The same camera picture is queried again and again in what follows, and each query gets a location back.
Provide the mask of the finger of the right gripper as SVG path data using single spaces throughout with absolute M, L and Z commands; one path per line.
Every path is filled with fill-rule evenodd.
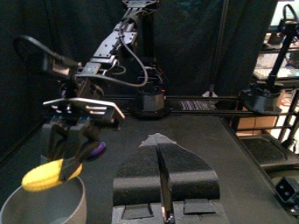
M 68 137 L 68 129 L 59 124 L 51 125 L 51 135 L 47 149 L 47 158 L 49 161 L 61 158 L 63 147 Z
M 72 126 L 65 143 L 59 181 L 67 181 L 71 176 L 77 176 L 76 170 L 83 161 L 96 154 L 97 147 L 99 128 L 92 124 Z

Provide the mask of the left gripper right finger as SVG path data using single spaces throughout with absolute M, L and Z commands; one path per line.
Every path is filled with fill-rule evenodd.
M 220 204 L 219 177 L 204 159 L 161 134 L 156 152 L 168 178 L 175 224 L 229 224 Z

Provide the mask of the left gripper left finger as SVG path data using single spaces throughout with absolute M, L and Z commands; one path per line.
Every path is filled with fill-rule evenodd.
M 149 135 L 117 167 L 112 224 L 163 224 L 160 140 L 160 134 Z

